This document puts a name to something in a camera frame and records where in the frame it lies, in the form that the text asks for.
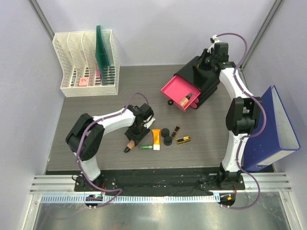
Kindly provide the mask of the beige foundation tube black cap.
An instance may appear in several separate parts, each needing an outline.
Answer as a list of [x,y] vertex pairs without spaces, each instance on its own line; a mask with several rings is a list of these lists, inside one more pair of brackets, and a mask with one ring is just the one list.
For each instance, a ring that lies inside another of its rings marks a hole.
[[128,153],[129,151],[133,150],[135,148],[135,142],[133,140],[131,140],[126,148],[124,149],[124,153]]

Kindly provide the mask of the orange white cream tube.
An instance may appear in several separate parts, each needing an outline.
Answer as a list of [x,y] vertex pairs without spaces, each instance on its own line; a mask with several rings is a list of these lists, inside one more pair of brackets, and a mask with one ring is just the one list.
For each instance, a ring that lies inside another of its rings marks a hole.
[[160,150],[160,130],[159,129],[153,129],[153,150],[159,151]]

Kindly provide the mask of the black pink drawer organizer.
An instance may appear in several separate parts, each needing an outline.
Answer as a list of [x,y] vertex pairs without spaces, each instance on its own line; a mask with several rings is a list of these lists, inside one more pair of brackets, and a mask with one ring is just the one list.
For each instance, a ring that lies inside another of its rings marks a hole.
[[182,77],[188,83],[201,91],[199,107],[217,90],[220,83],[220,71],[202,70],[197,67],[200,56],[195,56],[186,65],[179,69],[175,74]]

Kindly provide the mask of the pink drawer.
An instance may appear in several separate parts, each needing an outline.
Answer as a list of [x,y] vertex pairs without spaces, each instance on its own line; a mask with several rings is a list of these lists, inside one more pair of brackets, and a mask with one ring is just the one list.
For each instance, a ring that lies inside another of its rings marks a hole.
[[[188,83],[182,77],[175,75],[161,90],[160,92],[164,95],[168,100],[173,101],[173,105],[177,106],[180,110],[186,111],[190,106],[190,104],[194,101],[196,97],[199,97],[201,91],[194,87],[192,84]],[[182,107],[179,105],[179,101],[187,96],[189,93],[193,93],[191,96],[189,103]]]
[[199,108],[198,103],[199,103],[199,99],[198,99],[198,97],[196,97],[196,98],[194,99],[194,101],[190,104],[190,106],[191,106],[193,109],[198,109],[198,108]]

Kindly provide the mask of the round foundation bottle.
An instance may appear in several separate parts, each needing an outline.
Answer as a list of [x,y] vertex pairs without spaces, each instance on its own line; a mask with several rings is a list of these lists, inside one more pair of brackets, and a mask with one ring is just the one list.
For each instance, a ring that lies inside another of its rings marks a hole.
[[189,100],[191,98],[191,96],[193,95],[193,93],[189,93],[187,96],[185,96],[184,98],[182,98],[180,101],[179,101],[179,105],[182,106],[182,107],[185,107],[188,103],[189,103]]

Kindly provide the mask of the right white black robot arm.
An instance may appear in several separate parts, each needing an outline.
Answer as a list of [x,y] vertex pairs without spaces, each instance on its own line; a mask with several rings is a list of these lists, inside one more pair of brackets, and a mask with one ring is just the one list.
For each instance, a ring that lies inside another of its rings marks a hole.
[[217,74],[232,100],[225,118],[229,131],[226,154],[213,180],[216,189],[228,189],[242,182],[243,152],[249,136],[258,127],[262,101],[254,97],[238,77],[235,64],[229,61],[228,43],[217,38],[211,39],[211,42],[212,45],[201,55],[197,67]]

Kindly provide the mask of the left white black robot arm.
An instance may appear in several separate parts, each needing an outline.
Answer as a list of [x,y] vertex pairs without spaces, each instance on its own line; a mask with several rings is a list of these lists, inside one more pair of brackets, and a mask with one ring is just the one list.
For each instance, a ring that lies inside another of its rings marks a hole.
[[102,138],[110,132],[126,127],[128,144],[124,152],[127,153],[150,132],[149,127],[155,121],[153,116],[152,108],[144,103],[140,107],[129,104],[105,116],[90,116],[85,113],[79,117],[65,141],[75,154],[85,178],[85,185],[91,191],[103,188],[104,181],[96,160]]

